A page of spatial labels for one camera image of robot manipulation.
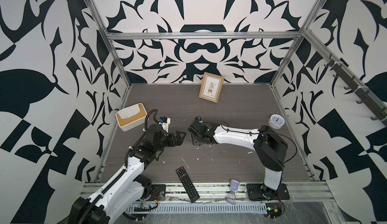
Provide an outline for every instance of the wood grain surface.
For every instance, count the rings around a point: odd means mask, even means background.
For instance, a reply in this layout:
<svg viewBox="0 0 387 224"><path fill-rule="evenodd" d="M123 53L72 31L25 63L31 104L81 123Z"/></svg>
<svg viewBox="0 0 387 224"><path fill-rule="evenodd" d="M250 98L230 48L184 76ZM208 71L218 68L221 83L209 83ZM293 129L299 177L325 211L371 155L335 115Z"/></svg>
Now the wood grain surface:
<svg viewBox="0 0 387 224"><path fill-rule="evenodd" d="M147 85L134 84L126 106L143 103L149 112L158 109L158 117L171 118L169 132L185 131L184 143L167 147L160 160L153 161L143 175L153 182L178 182L175 170L186 168L193 182L263 181L265 167L255 152L230 144L193 146L187 128L196 116L205 122L225 121L230 127L254 129L268 125L272 114L280 114L278 105L268 85L224 85L218 103L199 98L200 85ZM124 154L143 133L144 125L129 131L117 130L101 182L106 182L122 166ZM278 133L290 137L285 126ZM296 151L289 140L286 159ZM286 163L283 181L308 181L309 176L297 154Z"/></svg>

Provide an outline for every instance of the picture frame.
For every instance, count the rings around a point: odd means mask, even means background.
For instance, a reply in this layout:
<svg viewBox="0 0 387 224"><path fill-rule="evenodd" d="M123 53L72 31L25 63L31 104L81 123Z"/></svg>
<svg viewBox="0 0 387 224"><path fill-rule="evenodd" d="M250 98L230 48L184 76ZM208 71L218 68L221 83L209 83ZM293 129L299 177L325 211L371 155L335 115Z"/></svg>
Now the picture frame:
<svg viewBox="0 0 387 224"><path fill-rule="evenodd" d="M217 103L225 78L205 72L199 98Z"/></svg>

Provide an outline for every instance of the black and white patterned wall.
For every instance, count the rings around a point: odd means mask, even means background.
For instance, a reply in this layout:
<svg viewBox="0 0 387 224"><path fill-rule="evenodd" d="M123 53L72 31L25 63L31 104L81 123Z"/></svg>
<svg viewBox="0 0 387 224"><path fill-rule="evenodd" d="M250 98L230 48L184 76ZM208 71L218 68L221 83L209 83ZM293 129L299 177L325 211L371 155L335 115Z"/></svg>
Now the black and white patterned wall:
<svg viewBox="0 0 387 224"><path fill-rule="evenodd" d="M204 72L226 82L270 82L293 39L116 40L131 82L201 82Z"/></svg>
<svg viewBox="0 0 387 224"><path fill-rule="evenodd" d="M311 27L384 102L387 102L386 3L387 0L327 0Z"/></svg>
<svg viewBox="0 0 387 224"><path fill-rule="evenodd" d="M386 101L386 0L328 0L312 31ZM387 221L387 128L304 39L276 88L317 177L352 221Z"/></svg>
<svg viewBox="0 0 387 224"><path fill-rule="evenodd" d="M110 32L298 31L315 0L94 0ZM116 41L131 82L270 82L290 39Z"/></svg>
<svg viewBox="0 0 387 224"><path fill-rule="evenodd" d="M126 86L83 0L0 0L2 223L57 223L96 166Z"/></svg>

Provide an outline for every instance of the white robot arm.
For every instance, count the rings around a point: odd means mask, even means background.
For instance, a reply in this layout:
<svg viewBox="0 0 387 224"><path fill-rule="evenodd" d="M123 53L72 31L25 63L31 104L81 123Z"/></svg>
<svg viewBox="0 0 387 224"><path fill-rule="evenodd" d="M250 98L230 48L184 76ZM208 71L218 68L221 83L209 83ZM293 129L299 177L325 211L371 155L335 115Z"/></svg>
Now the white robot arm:
<svg viewBox="0 0 387 224"><path fill-rule="evenodd" d="M152 112L156 112L153 119L157 124L147 128L148 117ZM157 151L161 151L160 156L165 147L179 146L185 137L185 132L180 131L176 131L176 135L168 134L171 120L166 117L157 120L156 114L156 109L147 114L146 132L133 147L129 147L125 154L125 163L113 177L88 199L80 197L75 201L70 211L69 224L81 224L84 221L96 224L114 223L133 202L149 197L152 181L141 173L154 159L158 160Z"/></svg>
<svg viewBox="0 0 387 224"><path fill-rule="evenodd" d="M230 128L215 123L208 126L196 117L188 128L193 145L234 144L257 152L265 166L263 195L271 199L277 195L288 144L269 126L260 129Z"/></svg>

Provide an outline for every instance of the remote control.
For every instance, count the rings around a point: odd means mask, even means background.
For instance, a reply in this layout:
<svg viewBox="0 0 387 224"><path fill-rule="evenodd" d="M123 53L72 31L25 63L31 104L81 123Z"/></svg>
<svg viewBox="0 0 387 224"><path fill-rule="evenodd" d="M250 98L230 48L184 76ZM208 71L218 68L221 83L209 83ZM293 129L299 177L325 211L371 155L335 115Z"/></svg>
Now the remote control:
<svg viewBox="0 0 387 224"><path fill-rule="evenodd" d="M185 171L184 167L181 166L180 168L176 169L177 176L179 176L181 183L183 184L183 187L185 188L185 191L188 194L188 197L190 198L191 202L195 202L200 198L199 194L197 193L195 187L193 186L193 183L188 177L187 172Z"/></svg>

